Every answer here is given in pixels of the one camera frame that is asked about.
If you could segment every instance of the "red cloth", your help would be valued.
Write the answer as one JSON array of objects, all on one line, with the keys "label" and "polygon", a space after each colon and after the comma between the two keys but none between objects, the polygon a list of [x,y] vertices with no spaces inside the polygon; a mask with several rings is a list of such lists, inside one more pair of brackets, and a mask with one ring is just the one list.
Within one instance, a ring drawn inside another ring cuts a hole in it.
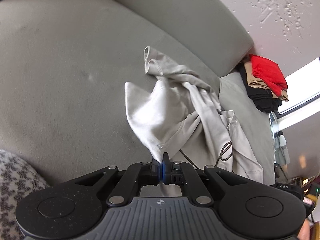
[{"label": "red cloth", "polygon": [[278,97],[288,85],[277,63],[270,59],[250,54],[252,75],[261,78]]}]

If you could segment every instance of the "hand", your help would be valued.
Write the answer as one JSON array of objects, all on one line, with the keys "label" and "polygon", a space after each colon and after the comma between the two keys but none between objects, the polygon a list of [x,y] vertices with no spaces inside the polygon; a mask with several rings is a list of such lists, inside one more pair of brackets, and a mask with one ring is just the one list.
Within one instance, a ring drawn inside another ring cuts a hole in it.
[{"label": "hand", "polygon": [[310,225],[309,221],[305,220],[298,234],[299,240],[310,240]]}]

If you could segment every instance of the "folded clothes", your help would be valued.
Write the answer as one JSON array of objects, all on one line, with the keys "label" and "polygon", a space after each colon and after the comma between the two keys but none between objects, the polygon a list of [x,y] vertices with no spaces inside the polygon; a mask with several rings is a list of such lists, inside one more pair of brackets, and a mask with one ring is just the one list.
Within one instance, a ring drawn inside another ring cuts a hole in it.
[{"label": "folded clothes", "polygon": [[244,63],[240,62],[237,65],[242,81],[247,91],[248,97],[254,102],[256,108],[261,112],[271,113],[278,110],[282,101],[279,98],[273,98],[272,92],[269,89],[254,88],[247,83],[247,73],[244,68]]},{"label": "folded clothes", "polygon": [[282,90],[287,90],[287,82],[277,63],[270,59],[250,54],[252,75],[261,78],[278,97]]},{"label": "folded clothes", "polygon": [[[247,83],[250,87],[253,88],[262,88],[266,90],[270,90],[270,88],[267,86],[267,84],[261,79],[257,78],[254,75],[252,75],[252,64],[251,61],[248,59],[243,60],[244,62],[244,68],[247,73]],[[288,94],[286,90],[281,91],[281,95],[278,97],[273,91],[272,92],[272,98],[280,98],[282,101],[288,102]]]}]

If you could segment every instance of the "tan cloth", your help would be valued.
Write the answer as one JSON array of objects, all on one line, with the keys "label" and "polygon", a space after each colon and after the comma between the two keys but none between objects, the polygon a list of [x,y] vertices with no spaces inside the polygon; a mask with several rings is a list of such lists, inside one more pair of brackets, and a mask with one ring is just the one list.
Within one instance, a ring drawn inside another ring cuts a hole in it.
[{"label": "tan cloth", "polygon": [[[252,64],[250,60],[245,59],[243,60],[243,63],[244,63],[245,71],[247,73],[247,83],[249,86],[253,88],[270,89],[261,78],[257,78],[254,75],[252,75]],[[275,93],[273,93],[272,91],[271,93],[272,93],[272,98],[278,98]],[[287,91],[282,90],[281,96],[279,96],[279,98],[284,102],[288,102],[289,98],[288,98]]]}]

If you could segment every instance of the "circular pad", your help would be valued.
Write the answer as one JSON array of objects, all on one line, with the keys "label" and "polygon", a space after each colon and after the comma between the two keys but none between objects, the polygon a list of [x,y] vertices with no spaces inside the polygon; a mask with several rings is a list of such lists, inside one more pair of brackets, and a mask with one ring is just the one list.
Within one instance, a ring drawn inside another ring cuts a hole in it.
[{"label": "circular pad", "polygon": [[306,218],[296,196],[259,183],[231,186],[219,203],[224,224],[253,239],[280,239],[298,233]]},{"label": "circular pad", "polygon": [[282,204],[271,197],[254,197],[245,204],[247,210],[257,217],[271,218],[279,215],[282,210]]},{"label": "circular pad", "polygon": [[62,218],[69,215],[76,207],[76,204],[66,197],[51,197],[42,201],[38,211],[48,218]]}]

